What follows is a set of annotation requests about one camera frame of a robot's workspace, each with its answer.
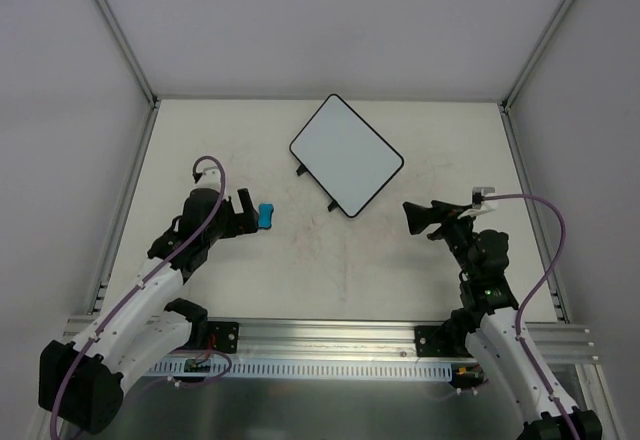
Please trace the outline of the blue whiteboard eraser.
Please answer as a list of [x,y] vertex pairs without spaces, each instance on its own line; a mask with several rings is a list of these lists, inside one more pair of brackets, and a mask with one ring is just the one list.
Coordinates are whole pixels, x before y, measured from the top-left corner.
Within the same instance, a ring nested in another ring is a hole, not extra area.
[[269,230],[272,228],[274,206],[271,203],[261,203],[258,207],[258,228]]

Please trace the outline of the black framed whiteboard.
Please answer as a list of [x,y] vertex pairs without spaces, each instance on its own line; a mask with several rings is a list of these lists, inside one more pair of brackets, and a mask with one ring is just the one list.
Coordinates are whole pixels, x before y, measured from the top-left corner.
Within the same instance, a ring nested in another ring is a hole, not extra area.
[[348,218],[362,210],[404,167],[403,156],[337,94],[329,95],[289,145],[329,196],[330,211]]

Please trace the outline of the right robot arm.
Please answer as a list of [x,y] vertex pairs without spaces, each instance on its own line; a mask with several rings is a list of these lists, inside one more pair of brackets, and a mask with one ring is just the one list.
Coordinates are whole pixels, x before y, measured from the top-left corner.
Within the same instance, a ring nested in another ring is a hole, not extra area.
[[416,327],[416,353],[472,357],[483,378],[501,387],[518,408],[522,439],[600,439],[597,414],[581,409],[566,392],[524,324],[525,304],[506,277],[508,234],[474,229],[486,200],[478,194],[468,205],[403,205],[410,233],[432,227],[428,239],[444,241],[460,269],[461,308],[431,332]]

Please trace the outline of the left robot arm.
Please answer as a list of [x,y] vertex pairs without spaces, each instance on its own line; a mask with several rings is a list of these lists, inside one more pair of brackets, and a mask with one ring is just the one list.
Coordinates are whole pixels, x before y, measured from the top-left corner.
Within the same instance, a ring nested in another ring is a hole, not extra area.
[[195,365],[234,352],[237,327],[211,326],[206,308],[179,290],[221,239],[254,234],[259,213],[247,189],[241,209],[217,187],[197,187],[151,245],[133,286],[66,343],[51,341],[39,360],[38,404],[48,411],[49,435],[61,420],[98,434],[116,417],[134,384],[175,350],[195,350]]

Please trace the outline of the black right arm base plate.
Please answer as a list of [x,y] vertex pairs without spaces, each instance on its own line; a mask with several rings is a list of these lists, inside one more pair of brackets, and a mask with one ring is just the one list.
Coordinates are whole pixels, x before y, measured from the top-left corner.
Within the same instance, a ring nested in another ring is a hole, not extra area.
[[417,325],[414,328],[414,344],[419,358],[470,358],[464,339],[451,333],[443,325]]

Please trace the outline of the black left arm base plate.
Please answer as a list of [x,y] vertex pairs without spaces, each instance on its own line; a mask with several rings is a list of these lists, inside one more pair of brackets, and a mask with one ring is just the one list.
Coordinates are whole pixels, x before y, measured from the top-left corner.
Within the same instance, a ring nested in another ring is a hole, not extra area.
[[183,346],[189,351],[214,350],[235,354],[238,349],[240,324],[231,321],[207,320],[193,324],[189,340]]

